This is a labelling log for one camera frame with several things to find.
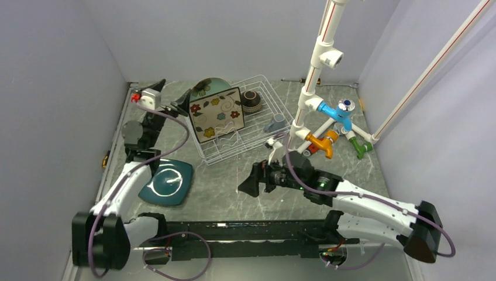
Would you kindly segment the teal flower ceramic plate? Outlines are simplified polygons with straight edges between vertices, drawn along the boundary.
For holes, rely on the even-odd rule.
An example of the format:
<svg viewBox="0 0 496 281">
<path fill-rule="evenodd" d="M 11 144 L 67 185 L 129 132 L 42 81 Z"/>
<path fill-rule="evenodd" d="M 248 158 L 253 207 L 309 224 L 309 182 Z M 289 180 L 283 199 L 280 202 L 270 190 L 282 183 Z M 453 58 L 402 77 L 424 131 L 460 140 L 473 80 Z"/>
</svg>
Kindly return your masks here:
<svg viewBox="0 0 496 281">
<path fill-rule="evenodd" d="M 191 88 L 191 101 L 230 89 L 230 84 L 224 79 L 205 78 Z"/>
</svg>

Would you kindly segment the brown rectangular floral plate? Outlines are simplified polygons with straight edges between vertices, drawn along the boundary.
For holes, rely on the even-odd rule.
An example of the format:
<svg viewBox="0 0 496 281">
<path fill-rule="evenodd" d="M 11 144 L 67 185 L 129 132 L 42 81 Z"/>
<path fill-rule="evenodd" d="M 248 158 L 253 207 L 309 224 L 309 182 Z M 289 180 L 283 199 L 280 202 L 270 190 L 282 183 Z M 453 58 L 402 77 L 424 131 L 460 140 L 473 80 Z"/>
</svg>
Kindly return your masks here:
<svg viewBox="0 0 496 281">
<path fill-rule="evenodd" d="M 211 141 L 245 127 L 238 87 L 191 101 L 187 110 L 198 143 Z"/>
</svg>

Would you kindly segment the grey dotted ceramic mug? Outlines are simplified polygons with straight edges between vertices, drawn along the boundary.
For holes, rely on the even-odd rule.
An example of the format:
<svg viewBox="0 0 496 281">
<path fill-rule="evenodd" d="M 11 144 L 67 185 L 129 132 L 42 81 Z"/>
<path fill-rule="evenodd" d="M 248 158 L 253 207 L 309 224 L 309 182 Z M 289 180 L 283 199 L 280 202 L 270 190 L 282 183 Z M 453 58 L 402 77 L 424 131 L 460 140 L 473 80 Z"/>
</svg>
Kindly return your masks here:
<svg viewBox="0 0 496 281">
<path fill-rule="evenodd" d="M 287 120 L 282 113 L 274 114 L 273 117 L 269 120 L 269 122 L 263 128 L 263 132 L 265 133 L 273 133 L 284 129 L 287 126 Z"/>
</svg>

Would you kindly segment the brown patterned ceramic bowl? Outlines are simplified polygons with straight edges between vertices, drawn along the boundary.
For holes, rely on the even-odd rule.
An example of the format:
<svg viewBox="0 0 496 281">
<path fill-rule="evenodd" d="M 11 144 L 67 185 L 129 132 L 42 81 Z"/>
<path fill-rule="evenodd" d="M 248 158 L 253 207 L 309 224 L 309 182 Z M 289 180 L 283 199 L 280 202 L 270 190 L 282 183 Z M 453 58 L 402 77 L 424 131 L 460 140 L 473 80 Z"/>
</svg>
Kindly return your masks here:
<svg viewBox="0 0 496 281">
<path fill-rule="evenodd" d="M 259 112 L 262 108 L 261 96 L 256 91 L 245 91 L 241 96 L 241 104 L 245 114 Z"/>
</svg>

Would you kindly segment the dark teal square plate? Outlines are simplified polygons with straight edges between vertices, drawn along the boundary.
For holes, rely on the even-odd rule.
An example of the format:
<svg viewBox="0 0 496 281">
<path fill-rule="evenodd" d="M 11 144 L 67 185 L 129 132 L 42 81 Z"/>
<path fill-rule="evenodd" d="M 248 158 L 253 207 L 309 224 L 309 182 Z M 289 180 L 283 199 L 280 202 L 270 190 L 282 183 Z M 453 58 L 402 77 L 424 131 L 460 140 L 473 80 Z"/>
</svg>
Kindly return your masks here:
<svg viewBox="0 0 496 281">
<path fill-rule="evenodd" d="M 150 204 L 162 207 L 181 205 L 192 186 L 193 166 L 189 163 L 161 159 L 151 180 L 141 189 L 138 197 Z"/>
</svg>

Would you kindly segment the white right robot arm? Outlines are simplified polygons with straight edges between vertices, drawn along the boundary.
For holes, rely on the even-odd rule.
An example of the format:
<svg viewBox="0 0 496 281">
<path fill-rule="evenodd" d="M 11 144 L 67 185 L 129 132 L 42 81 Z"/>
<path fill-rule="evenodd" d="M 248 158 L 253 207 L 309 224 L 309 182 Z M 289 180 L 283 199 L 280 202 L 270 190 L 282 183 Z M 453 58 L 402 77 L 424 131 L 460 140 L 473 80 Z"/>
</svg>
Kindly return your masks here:
<svg viewBox="0 0 496 281">
<path fill-rule="evenodd" d="M 237 189 L 258 197 L 260 184 L 265 185 L 266 193 L 276 187 L 301 190 L 314 204 L 332 207 L 322 227 L 322 235 L 330 243 L 343 238 L 375 239 L 425 263 L 435 263 L 440 255 L 443 225 L 436 207 L 428 201 L 415 205 L 379 196 L 341 176 L 314 168 L 296 151 L 281 162 L 254 163 Z"/>
</svg>

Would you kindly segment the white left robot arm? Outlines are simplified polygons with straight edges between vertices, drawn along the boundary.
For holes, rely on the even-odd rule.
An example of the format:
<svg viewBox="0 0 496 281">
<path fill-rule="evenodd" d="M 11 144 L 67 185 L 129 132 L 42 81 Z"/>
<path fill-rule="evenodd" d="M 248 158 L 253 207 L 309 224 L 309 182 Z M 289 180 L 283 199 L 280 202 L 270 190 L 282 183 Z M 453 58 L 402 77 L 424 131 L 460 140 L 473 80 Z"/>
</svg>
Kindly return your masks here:
<svg viewBox="0 0 496 281">
<path fill-rule="evenodd" d="M 164 107 L 161 91 L 165 79 L 148 87 L 136 88 L 131 102 L 145 112 L 141 121 L 127 121 L 121 128 L 126 159 L 118 179 L 107 193 L 87 212 L 78 212 L 71 223 L 72 263 L 90 268 L 103 277 L 109 270 L 121 270 L 129 259 L 132 248 L 150 242 L 162 245 L 168 238 L 167 221 L 163 214 L 142 213 L 129 222 L 122 216 L 143 187 L 157 173 L 160 161 L 179 150 L 176 146 L 167 152 L 155 149 L 155 144 L 166 122 L 171 120 L 184 129 L 187 125 L 178 116 L 187 116 L 191 90 Z"/>
</svg>

